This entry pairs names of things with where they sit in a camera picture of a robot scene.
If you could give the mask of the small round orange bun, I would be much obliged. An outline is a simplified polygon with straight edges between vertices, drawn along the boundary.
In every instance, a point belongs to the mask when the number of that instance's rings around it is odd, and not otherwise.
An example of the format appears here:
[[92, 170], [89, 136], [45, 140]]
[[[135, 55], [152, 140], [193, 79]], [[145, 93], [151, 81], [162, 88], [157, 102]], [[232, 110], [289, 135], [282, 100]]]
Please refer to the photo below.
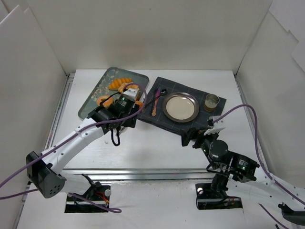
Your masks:
[[140, 102], [140, 101], [135, 101], [135, 105], [138, 105], [139, 108], [142, 108], [144, 103], [143, 102]]

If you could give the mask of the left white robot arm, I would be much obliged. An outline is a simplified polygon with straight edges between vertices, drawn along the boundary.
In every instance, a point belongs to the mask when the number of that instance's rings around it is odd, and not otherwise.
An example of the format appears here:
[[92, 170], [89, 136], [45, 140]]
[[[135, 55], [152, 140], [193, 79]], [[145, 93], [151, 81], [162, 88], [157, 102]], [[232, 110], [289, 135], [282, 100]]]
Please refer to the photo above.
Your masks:
[[45, 198], [60, 192], [83, 195], [94, 183], [85, 175], [64, 174], [64, 167], [87, 145], [126, 122], [127, 116], [139, 108], [135, 106], [137, 90], [129, 89], [108, 108], [99, 106], [68, 136], [58, 142], [50, 154], [30, 152], [26, 156], [27, 175]]

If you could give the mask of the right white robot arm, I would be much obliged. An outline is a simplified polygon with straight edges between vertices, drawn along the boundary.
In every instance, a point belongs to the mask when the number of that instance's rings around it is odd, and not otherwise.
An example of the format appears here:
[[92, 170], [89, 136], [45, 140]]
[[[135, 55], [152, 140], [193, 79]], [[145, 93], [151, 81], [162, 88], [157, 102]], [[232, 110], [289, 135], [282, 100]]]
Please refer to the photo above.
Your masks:
[[251, 158], [229, 151], [226, 142], [210, 129], [191, 128], [183, 131], [182, 146], [195, 141], [192, 146], [201, 149], [209, 164], [207, 172], [213, 173], [211, 184], [203, 186], [200, 195], [209, 199], [238, 197], [279, 209], [287, 221], [305, 224], [305, 190], [272, 174]]

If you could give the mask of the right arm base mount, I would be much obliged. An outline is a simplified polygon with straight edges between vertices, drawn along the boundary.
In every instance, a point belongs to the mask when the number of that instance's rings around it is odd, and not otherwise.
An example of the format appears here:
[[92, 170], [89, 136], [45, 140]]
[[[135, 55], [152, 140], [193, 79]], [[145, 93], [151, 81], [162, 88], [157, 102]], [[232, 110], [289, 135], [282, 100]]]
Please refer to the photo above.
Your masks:
[[197, 183], [196, 207], [198, 210], [222, 210], [243, 208], [241, 198], [220, 194], [211, 190], [211, 183]]

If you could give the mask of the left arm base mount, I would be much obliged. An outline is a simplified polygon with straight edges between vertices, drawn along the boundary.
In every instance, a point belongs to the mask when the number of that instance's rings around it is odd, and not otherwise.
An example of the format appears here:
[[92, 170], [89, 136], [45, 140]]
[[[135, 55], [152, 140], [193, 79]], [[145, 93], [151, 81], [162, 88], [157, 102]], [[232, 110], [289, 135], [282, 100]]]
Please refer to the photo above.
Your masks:
[[[90, 183], [90, 188], [83, 195], [83, 198], [102, 205], [105, 208], [109, 207], [110, 197], [105, 196], [105, 191], [110, 191], [110, 185], [102, 185], [99, 181], [94, 182], [86, 174], [82, 174]], [[90, 203], [76, 197], [66, 198], [66, 206], [64, 213], [108, 213], [108, 210], [101, 209]]]

